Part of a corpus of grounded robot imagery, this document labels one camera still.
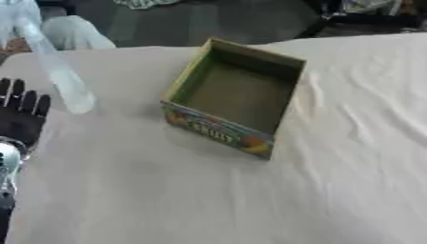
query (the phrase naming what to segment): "white tablecloth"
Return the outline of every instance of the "white tablecloth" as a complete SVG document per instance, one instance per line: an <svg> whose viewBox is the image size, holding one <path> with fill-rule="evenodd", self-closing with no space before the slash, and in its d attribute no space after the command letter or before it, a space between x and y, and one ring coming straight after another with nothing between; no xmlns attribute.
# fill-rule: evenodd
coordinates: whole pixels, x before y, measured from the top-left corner
<svg viewBox="0 0 427 244"><path fill-rule="evenodd" d="M427 34L296 40L308 60L264 162L167 125L193 48L65 56L98 108L51 112L9 244L425 244ZM49 83L32 54L0 76Z"/></svg>

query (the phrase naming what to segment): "clear plastic bottle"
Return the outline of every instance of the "clear plastic bottle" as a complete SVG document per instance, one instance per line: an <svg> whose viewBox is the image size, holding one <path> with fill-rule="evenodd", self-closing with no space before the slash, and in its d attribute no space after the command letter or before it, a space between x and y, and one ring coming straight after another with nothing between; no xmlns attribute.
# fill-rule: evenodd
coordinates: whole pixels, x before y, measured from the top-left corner
<svg viewBox="0 0 427 244"><path fill-rule="evenodd" d="M16 30L40 59L49 79L55 85L67 109L76 114L90 111L95 97L81 77L58 55L58 51L40 30L39 10L33 0L0 0L0 35Z"/></svg>

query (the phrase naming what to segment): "robotic hand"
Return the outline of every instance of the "robotic hand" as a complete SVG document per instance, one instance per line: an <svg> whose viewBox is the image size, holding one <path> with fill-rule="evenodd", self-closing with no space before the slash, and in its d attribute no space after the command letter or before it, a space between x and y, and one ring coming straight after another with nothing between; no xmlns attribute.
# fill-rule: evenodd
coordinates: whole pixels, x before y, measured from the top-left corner
<svg viewBox="0 0 427 244"><path fill-rule="evenodd" d="M26 91L23 80L0 80L0 209L14 206L16 175L38 142L50 106L48 95Z"/></svg>

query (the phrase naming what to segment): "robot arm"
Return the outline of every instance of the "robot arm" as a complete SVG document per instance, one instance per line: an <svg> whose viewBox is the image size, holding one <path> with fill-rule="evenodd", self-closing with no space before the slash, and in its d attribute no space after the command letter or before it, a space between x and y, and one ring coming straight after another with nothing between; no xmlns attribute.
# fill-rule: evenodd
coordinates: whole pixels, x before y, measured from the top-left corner
<svg viewBox="0 0 427 244"><path fill-rule="evenodd" d="M0 210L11 210L15 179L30 157L51 106L48 95L26 91L23 80L0 81Z"/></svg>

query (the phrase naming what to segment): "white cloth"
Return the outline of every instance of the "white cloth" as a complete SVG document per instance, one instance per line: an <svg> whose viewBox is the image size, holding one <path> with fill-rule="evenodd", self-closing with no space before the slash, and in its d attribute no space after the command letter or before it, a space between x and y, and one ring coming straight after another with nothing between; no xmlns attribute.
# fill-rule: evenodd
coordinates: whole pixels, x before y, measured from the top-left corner
<svg viewBox="0 0 427 244"><path fill-rule="evenodd" d="M42 32L58 50L114 49L115 44L89 21L79 16L61 16L42 24Z"/></svg>
<svg viewBox="0 0 427 244"><path fill-rule="evenodd" d="M193 48L65 52L98 96L58 103L19 175L9 244L425 244L427 34L263 46L308 60L263 162L166 124ZM0 76L51 86L33 54Z"/></svg>

